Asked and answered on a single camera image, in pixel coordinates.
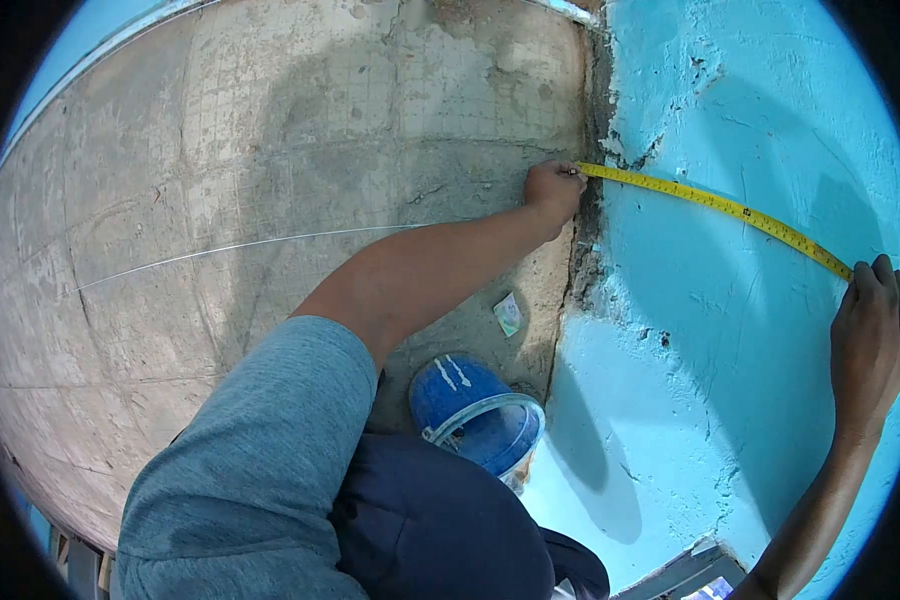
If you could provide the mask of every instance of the blue painted wall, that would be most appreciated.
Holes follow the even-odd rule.
[[[608,5],[608,164],[709,189],[844,262],[900,263],[900,141],[852,45],[810,0]],[[751,567],[827,453],[828,329],[845,284],[756,229],[603,185],[606,277],[566,318],[524,495],[619,592],[700,538]],[[834,550],[839,583],[900,466],[900,399]]]

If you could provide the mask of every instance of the dark blue pants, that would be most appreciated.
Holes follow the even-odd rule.
[[[549,600],[610,595],[600,558],[538,527],[516,495],[474,462],[421,438],[364,434],[330,513],[337,568],[373,600]]]

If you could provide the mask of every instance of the hand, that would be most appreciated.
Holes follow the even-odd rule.
[[[547,228],[549,239],[556,239],[580,205],[587,189],[587,176],[571,160],[546,160],[527,171],[523,183],[523,202],[535,210]]]
[[[837,436],[879,440],[900,392],[900,289],[890,258],[858,262],[830,326]]]

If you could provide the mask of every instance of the forearm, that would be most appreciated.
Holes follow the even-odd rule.
[[[827,558],[847,520],[879,437],[836,436],[816,479],[733,594],[793,598]]]
[[[381,368],[400,342],[558,232],[530,206],[402,231],[357,252],[292,316],[317,315],[347,327]]]

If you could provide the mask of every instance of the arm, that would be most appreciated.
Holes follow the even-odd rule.
[[[290,316],[314,315],[345,326],[379,370],[412,333],[556,239],[586,187],[587,177],[573,162],[535,165],[527,173],[523,206],[390,235],[330,273]]]
[[[900,392],[899,290],[890,258],[859,262],[830,328],[837,426],[819,474],[732,594],[793,598],[827,558]]]

